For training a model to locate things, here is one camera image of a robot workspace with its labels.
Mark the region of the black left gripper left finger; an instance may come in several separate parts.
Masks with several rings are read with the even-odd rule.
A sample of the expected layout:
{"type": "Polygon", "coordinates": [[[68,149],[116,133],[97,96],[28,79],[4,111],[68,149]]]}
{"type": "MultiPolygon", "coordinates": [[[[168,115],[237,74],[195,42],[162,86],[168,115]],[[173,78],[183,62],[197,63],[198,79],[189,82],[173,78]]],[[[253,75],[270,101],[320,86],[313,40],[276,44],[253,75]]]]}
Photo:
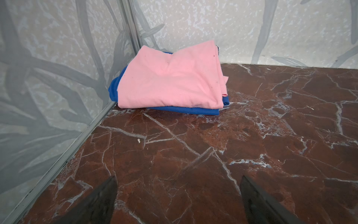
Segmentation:
{"type": "Polygon", "coordinates": [[[115,177],[111,176],[56,223],[109,224],[113,216],[116,197],[117,182],[115,177]]]}

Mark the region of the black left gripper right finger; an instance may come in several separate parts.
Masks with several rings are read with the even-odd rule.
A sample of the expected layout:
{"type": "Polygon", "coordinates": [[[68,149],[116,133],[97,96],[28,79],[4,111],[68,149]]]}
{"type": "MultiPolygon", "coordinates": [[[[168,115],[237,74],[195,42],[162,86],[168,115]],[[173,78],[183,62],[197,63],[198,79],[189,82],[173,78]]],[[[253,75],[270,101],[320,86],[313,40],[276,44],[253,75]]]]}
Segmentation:
{"type": "Polygon", "coordinates": [[[248,176],[240,182],[241,197],[250,224],[303,224],[304,221],[288,211],[276,199],[248,176]]]}

